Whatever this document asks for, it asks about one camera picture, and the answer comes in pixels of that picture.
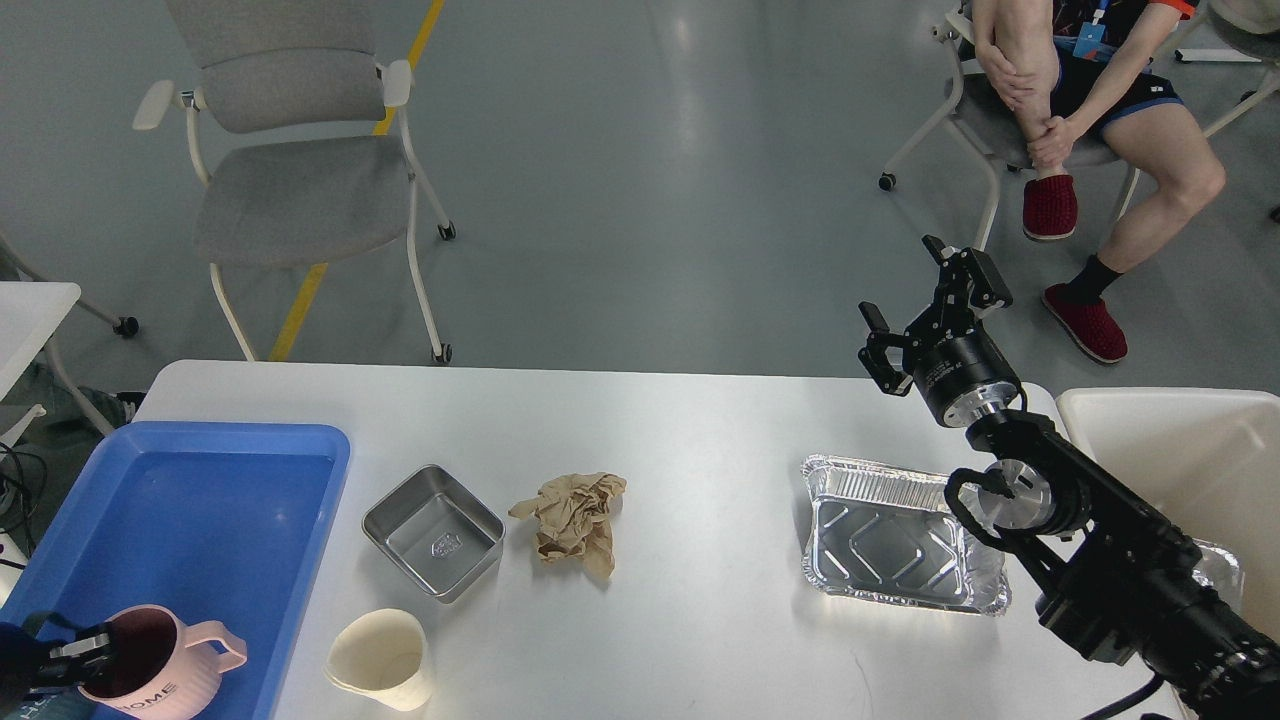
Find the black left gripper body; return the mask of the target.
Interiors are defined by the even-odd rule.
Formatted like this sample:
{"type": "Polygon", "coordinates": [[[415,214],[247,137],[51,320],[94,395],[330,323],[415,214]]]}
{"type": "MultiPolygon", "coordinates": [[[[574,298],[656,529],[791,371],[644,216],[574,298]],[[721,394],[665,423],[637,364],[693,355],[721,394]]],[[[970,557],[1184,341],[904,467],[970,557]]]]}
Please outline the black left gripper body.
{"type": "Polygon", "coordinates": [[[1,706],[20,706],[61,693],[40,676],[52,647],[38,639],[42,628],[44,624],[37,623],[1,624],[1,706]]]}

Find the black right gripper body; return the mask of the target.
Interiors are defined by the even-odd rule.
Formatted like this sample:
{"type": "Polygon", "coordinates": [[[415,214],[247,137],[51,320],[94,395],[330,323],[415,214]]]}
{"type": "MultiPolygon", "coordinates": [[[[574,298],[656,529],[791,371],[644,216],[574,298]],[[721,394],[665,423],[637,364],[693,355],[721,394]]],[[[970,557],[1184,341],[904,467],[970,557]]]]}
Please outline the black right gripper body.
{"type": "Polygon", "coordinates": [[[980,410],[1007,407],[1021,382],[983,325],[940,340],[915,340],[908,348],[908,374],[937,424],[966,428],[980,410]]]}

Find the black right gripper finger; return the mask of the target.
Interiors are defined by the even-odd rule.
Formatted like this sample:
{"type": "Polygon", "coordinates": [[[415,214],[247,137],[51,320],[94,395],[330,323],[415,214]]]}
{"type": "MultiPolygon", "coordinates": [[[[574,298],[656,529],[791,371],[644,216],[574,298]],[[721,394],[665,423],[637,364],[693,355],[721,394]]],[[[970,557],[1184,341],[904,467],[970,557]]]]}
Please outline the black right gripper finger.
{"type": "Polygon", "coordinates": [[[933,234],[922,242],[940,269],[933,299],[922,313],[927,338],[970,334],[982,328],[987,314],[1014,305],[1011,290],[987,252],[956,249],[933,234]]]}
{"type": "Polygon", "coordinates": [[[888,350],[902,350],[902,360],[913,360],[920,341],[911,334],[892,332],[874,302],[859,302],[858,309],[868,327],[867,342],[858,352],[860,363],[883,393],[906,396],[914,383],[913,375],[890,361],[888,350]]]}

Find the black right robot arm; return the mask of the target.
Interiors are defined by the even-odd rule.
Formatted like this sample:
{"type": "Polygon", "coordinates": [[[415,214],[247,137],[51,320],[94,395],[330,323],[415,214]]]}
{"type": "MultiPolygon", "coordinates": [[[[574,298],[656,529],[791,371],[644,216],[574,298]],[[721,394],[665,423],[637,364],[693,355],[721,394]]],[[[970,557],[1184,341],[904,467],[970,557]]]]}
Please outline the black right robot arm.
{"type": "Polygon", "coordinates": [[[1171,685],[1201,719],[1275,719],[1277,643],[1194,577],[1201,548],[1160,510],[1014,407],[1024,389],[982,314],[1012,302],[988,254],[922,240],[940,269],[931,304],[895,333],[872,302],[859,359],[879,389],[916,387],[942,427],[992,454],[950,473],[945,501],[982,544],[1010,553],[1041,589],[1039,624],[1083,659],[1139,656],[1153,676],[1094,712],[1114,717],[1171,685]]]}

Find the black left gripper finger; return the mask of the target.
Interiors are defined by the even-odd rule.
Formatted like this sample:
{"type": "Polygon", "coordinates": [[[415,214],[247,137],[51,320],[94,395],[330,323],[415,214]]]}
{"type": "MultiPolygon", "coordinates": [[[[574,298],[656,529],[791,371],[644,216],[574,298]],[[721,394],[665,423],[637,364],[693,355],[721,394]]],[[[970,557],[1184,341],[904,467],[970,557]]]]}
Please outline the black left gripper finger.
{"type": "Polygon", "coordinates": [[[69,641],[55,641],[47,651],[46,665],[54,669],[104,669],[116,661],[116,633],[113,623],[79,626],[55,623],[70,633],[69,641]]]}

